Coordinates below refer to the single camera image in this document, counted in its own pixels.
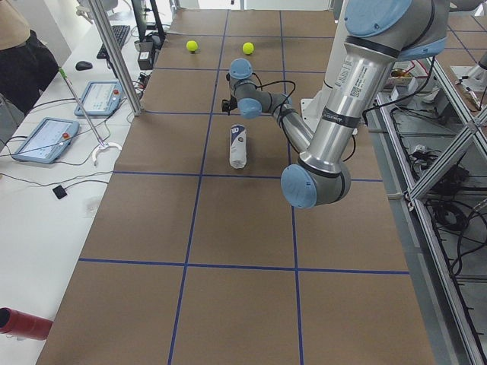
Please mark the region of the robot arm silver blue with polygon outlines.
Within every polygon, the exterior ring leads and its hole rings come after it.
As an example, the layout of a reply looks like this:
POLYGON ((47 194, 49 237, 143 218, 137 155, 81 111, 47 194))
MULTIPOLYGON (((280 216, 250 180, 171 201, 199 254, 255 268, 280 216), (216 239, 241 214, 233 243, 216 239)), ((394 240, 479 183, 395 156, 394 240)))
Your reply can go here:
POLYGON ((331 204, 346 196, 351 177, 342 154, 397 61, 425 59, 444 50, 448 1, 350 1, 342 9, 346 55, 315 129, 284 94, 258 90, 252 65, 235 59, 228 72, 231 96, 242 117, 270 113, 298 161, 284 169, 282 193, 296 208, 331 204))

